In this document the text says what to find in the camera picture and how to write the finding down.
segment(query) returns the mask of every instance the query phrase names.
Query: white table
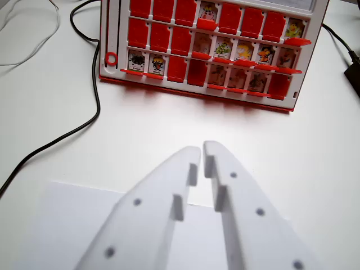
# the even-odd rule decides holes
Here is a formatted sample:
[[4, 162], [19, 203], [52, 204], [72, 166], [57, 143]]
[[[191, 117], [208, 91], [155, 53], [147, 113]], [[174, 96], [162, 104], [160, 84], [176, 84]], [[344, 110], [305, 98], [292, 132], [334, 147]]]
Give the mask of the white table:
[[[79, 2], [56, 3], [61, 14], [56, 35], [27, 63], [0, 68], [0, 185], [25, 155], [96, 110], [95, 47], [69, 23]], [[97, 37], [100, 9], [92, 6], [74, 21]], [[9, 4], [0, 10], [0, 21], [8, 9]], [[0, 33], [1, 62], [22, 59], [56, 23], [46, 0], [22, 1], [13, 14]], [[331, 0], [325, 23], [360, 53], [356, 5]], [[350, 61], [346, 49], [339, 45], [339, 50]], [[16, 260], [48, 181], [126, 192], [178, 149], [217, 140], [255, 177], [325, 269], [359, 269], [360, 99], [345, 69], [322, 29], [289, 114], [99, 82], [98, 121], [28, 162], [1, 200], [0, 268], [10, 269]], [[210, 181], [202, 174], [189, 203], [212, 205]]]

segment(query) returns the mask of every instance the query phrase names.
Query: red flip tile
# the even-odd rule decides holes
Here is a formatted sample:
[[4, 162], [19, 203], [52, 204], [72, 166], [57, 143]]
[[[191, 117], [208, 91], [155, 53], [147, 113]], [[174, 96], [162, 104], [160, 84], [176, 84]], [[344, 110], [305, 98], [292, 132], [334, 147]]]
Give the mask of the red flip tile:
[[175, 26], [171, 42], [171, 53], [175, 55], [187, 56], [190, 49], [191, 34], [190, 30]]
[[179, 0], [176, 4], [175, 23], [192, 26], [196, 12], [194, 0]]
[[186, 73], [186, 62], [182, 57], [169, 56], [168, 80], [183, 83]]
[[129, 19], [129, 46], [146, 48], [147, 32], [146, 21], [134, 18]]
[[247, 7], [241, 25], [241, 35], [249, 38], [259, 38], [264, 15], [257, 8]]
[[272, 74], [268, 94], [271, 95], [270, 98], [284, 100], [284, 97], [289, 90], [289, 86], [290, 81], [288, 80], [287, 75]]
[[170, 31], [168, 26], [153, 22], [151, 25], [150, 49], [159, 52], [167, 52], [169, 39]]
[[154, 0], [152, 19], [169, 23], [173, 16], [174, 0]]
[[130, 15], [149, 18], [151, 0], [130, 0]]
[[207, 70], [208, 67], [206, 62], [191, 59], [187, 74], [187, 84], [192, 84], [193, 86], [204, 86]]
[[221, 10], [219, 32], [236, 35], [240, 17], [240, 6], [224, 3]]
[[263, 39], [266, 41], [279, 42], [285, 26], [284, 15], [269, 11], [266, 17]]

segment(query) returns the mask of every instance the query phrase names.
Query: character card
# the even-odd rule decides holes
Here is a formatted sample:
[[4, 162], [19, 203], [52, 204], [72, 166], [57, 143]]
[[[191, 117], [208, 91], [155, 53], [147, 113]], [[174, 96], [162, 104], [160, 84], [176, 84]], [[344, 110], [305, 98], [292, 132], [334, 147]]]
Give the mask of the character card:
[[253, 72], [247, 90], [260, 93], [264, 92], [266, 80], [267, 78], [264, 73]]
[[277, 59], [276, 65], [279, 68], [293, 68], [295, 60], [295, 53], [293, 49], [289, 48], [280, 48], [279, 57]]
[[218, 37], [214, 51], [214, 57], [229, 59], [232, 43], [229, 38]]
[[251, 45], [251, 42], [239, 40], [236, 47], [235, 61], [239, 59], [251, 60], [253, 50], [254, 47]]
[[271, 45], [260, 44], [258, 54], [256, 56], [256, 62], [258, 64], [271, 65], [275, 51]]
[[195, 39], [193, 42], [193, 51], [209, 54], [212, 40], [208, 34], [195, 33]]
[[210, 68], [208, 84], [216, 84], [217, 86], [223, 86], [225, 76], [226, 70], [223, 66], [212, 65]]
[[285, 31], [285, 39], [301, 38], [303, 36], [304, 28], [305, 25], [303, 25], [302, 20], [289, 18]]
[[246, 80], [246, 73], [242, 69], [232, 69], [227, 87], [243, 89]]
[[201, 1], [199, 18], [216, 21], [218, 10], [214, 3]]
[[148, 72], [156, 75], [164, 76], [165, 59], [162, 55], [150, 54]]
[[134, 71], [144, 71], [145, 56], [139, 51], [129, 50], [128, 69]]

